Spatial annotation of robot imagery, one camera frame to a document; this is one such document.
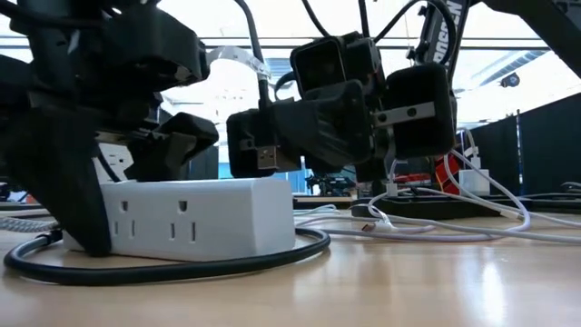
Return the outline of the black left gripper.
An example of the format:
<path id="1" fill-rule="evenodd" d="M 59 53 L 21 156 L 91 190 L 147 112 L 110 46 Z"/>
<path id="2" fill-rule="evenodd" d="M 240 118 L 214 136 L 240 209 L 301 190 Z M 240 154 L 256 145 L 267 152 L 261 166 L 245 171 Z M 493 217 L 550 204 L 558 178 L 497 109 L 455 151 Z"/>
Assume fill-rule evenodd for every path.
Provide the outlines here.
<path id="1" fill-rule="evenodd" d="M 162 92 L 208 78 L 205 45 L 155 1 L 4 1 L 1 14 L 33 57 L 1 57 L 7 175 L 86 252 L 105 256 L 112 243 L 93 161 L 95 121 L 117 133 L 157 127 L 151 115 Z M 218 140 L 212 121 L 178 113 L 128 143 L 133 164 L 124 174 L 181 180 L 182 168 Z"/>

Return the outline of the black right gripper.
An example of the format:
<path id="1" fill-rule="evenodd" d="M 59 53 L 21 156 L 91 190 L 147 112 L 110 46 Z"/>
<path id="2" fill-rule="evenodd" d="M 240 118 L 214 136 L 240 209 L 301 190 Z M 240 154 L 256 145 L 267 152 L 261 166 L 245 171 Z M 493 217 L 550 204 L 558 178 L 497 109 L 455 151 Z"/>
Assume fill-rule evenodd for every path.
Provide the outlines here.
<path id="1" fill-rule="evenodd" d="M 360 183 L 385 179 L 395 159 L 442 155 L 455 144 L 448 72 L 437 63 L 388 75 L 370 117 L 358 80 L 277 102 L 270 116 L 285 148 L 331 166 L 356 164 Z"/>

